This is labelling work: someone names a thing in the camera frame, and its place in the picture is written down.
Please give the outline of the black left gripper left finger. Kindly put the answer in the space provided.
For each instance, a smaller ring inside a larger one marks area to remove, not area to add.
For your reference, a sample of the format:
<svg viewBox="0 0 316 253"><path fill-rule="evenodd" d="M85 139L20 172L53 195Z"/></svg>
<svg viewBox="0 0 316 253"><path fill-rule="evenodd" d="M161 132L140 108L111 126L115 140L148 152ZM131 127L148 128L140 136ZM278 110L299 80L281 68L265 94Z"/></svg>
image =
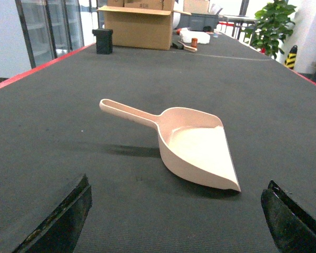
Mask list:
<svg viewBox="0 0 316 253"><path fill-rule="evenodd" d="M14 252L73 252L92 206L92 187L80 174L65 186L64 199Z"/></svg>

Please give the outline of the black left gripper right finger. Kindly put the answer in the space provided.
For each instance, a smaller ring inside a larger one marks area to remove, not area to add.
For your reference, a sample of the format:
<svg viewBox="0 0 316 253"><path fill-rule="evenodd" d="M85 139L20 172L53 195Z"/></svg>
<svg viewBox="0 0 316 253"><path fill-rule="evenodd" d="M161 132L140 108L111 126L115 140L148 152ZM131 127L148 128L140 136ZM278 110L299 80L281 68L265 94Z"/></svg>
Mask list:
<svg viewBox="0 0 316 253"><path fill-rule="evenodd" d="M261 207L279 252L316 252L316 205L270 180Z"/></svg>

